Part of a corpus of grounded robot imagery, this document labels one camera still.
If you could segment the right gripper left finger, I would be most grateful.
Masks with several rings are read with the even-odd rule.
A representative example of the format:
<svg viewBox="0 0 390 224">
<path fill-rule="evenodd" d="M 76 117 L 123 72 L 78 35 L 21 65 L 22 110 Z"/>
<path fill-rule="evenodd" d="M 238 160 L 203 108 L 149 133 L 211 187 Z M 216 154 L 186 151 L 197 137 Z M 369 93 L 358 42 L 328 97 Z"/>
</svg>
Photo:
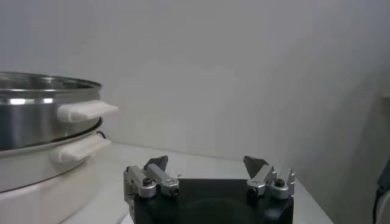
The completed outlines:
<svg viewBox="0 0 390 224">
<path fill-rule="evenodd" d="M 141 169 L 128 166 L 124 170 L 124 195 L 126 197 L 152 198 L 157 188 L 163 195 L 177 197 L 180 192 L 179 180 L 169 176 L 165 170 L 168 157 L 151 158 Z"/>
</svg>

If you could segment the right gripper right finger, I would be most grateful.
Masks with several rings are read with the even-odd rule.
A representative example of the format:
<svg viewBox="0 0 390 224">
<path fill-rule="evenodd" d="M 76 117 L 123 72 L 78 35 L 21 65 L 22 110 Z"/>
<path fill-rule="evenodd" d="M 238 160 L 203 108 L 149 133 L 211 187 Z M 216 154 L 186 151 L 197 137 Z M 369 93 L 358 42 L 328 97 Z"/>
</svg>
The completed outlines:
<svg viewBox="0 0 390 224">
<path fill-rule="evenodd" d="M 294 196 L 296 174 L 291 168 L 279 173 L 264 159 L 245 156 L 244 165 L 250 176 L 246 181 L 249 197 L 258 198 L 269 191 L 272 198 L 286 200 Z"/>
</svg>

